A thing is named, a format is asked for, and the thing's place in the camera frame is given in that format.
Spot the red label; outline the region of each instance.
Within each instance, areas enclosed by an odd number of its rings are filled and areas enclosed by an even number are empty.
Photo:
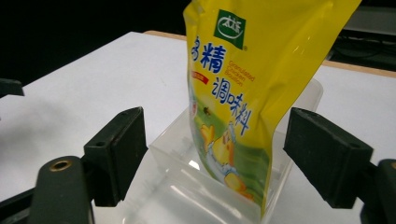
[[[201,73],[197,73],[197,72],[191,72],[191,76],[193,78],[196,78],[202,82],[205,83],[205,85],[207,84],[207,82],[209,81],[209,78],[207,78],[206,76],[202,75]]]

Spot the yellow package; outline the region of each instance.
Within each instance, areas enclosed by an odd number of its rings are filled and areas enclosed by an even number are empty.
[[[206,170],[265,212],[276,125],[360,0],[192,0],[191,131]]]

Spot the clear plastic holder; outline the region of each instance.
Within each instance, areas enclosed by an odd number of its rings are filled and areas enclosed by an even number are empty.
[[[323,93],[312,79],[293,106],[315,111]],[[266,214],[260,207],[212,178],[201,164],[192,141],[186,109],[150,146],[158,176],[147,176],[147,194],[129,223],[268,224],[293,162],[284,152],[288,112],[273,139],[273,167]]]

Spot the chicken illustration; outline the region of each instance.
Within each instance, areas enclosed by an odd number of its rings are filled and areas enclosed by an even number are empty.
[[[247,187],[233,166],[235,142],[233,125],[230,123],[229,128],[216,140],[214,139],[215,127],[213,125],[209,127],[203,125],[200,131],[205,142],[207,164],[216,178],[230,189],[252,200],[253,196],[246,192]]]

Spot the black mechanical arm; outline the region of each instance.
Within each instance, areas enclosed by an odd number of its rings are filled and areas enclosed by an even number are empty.
[[[352,208],[360,198],[361,223],[396,223],[396,160],[371,164],[371,147],[299,108],[290,112],[284,149],[332,208]]]
[[[41,167],[34,189],[0,203],[0,224],[94,223],[91,201],[124,200],[147,151],[143,108],[119,113],[84,147]]]

